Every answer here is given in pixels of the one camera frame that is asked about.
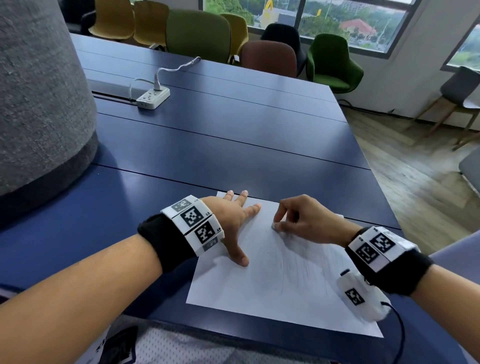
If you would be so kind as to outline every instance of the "power strip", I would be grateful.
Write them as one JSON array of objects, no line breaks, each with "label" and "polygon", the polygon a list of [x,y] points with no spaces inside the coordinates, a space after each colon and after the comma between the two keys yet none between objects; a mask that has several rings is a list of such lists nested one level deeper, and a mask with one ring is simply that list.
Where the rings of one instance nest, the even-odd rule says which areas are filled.
[{"label": "power strip", "polygon": [[170,89],[161,86],[161,90],[150,89],[137,99],[137,106],[142,109],[154,110],[170,96]]}]

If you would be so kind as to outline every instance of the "floor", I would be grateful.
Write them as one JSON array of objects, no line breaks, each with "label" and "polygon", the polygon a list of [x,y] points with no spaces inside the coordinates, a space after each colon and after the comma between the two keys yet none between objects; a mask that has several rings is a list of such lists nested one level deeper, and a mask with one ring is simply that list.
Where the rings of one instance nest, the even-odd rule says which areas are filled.
[{"label": "floor", "polygon": [[343,108],[405,237],[431,254],[480,229],[480,198],[458,163],[480,144],[452,152],[459,129],[442,127],[415,143],[431,125]]}]

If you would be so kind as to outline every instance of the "hand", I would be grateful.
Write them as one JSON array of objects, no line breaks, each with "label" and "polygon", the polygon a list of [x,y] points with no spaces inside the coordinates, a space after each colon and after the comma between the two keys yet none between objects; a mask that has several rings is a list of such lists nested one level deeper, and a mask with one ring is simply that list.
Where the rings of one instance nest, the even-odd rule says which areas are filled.
[{"label": "hand", "polygon": [[224,198],[209,196],[201,199],[212,210],[225,232],[223,244],[230,258],[242,267],[246,267],[249,260],[238,245],[239,230],[245,220],[258,214],[262,207],[260,204],[255,204],[242,208],[247,196],[248,192],[243,191],[235,201],[232,201],[233,191],[228,191]]},{"label": "hand", "polygon": [[[285,214],[286,221],[281,221]],[[306,194],[281,200],[273,221],[276,231],[289,232],[315,243],[334,243],[343,247],[362,228]]]}]

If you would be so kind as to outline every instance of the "sheet of paper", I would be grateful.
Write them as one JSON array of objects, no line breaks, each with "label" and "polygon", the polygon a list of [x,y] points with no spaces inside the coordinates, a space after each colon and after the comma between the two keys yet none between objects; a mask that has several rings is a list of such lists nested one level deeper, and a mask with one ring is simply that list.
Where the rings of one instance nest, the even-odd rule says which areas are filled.
[{"label": "sheet of paper", "polygon": [[335,331],[383,337],[376,323],[356,317],[336,285],[355,269],[344,249],[272,230],[278,203],[248,198],[262,209],[240,231],[248,267],[233,263],[222,244],[198,259],[187,303]]}]

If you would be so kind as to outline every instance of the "wooden chair leg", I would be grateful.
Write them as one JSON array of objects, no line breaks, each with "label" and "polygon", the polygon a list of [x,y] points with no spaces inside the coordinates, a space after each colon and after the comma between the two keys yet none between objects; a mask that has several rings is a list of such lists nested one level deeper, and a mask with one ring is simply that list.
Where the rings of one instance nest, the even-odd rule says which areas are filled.
[{"label": "wooden chair leg", "polygon": [[415,121],[420,117],[422,116],[424,113],[426,113],[428,110],[430,110],[431,108],[434,107],[434,105],[438,102],[438,100],[440,100],[442,98],[442,96],[440,96],[438,99],[436,99],[434,102],[432,102],[429,106],[427,106],[426,108],[424,108],[420,114],[418,114],[411,122],[410,122],[410,125],[405,129],[405,130],[408,130],[410,129],[412,126],[415,125]]},{"label": "wooden chair leg", "polygon": [[442,125],[450,115],[452,115],[457,109],[457,106],[455,105],[455,107],[453,109],[451,109],[442,119],[440,119],[435,125],[433,128],[431,128],[422,138],[426,138],[427,136],[431,135],[435,130],[437,130],[440,125]]},{"label": "wooden chair leg", "polygon": [[460,133],[460,135],[458,136],[458,139],[456,140],[456,145],[457,144],[460,144],[460,142],[463,140],[463,138],[465,138],[468,134],[468,130],[470,129],[470,126],[472,126],[473,122],[475,121],[475,119],[477,118],[477,116],[479,115],[480,113],[480,110],[478,110],[477,112],[475,112],[474,114],[472,114],[472,117],[470,118],[470,120],[468,121],[468,124],[467,126],[462,130],[462,132]]},{"label": "wooden chair leg", "polygon": [[480,140],[480,132],[477,132],[476,134],[473,134],[471,137],[465,139],[462,141],[460,144],[456,145],[452,150],[458,150],[459,148],[466,146],[468,143],[473,142],[474,140]]}]

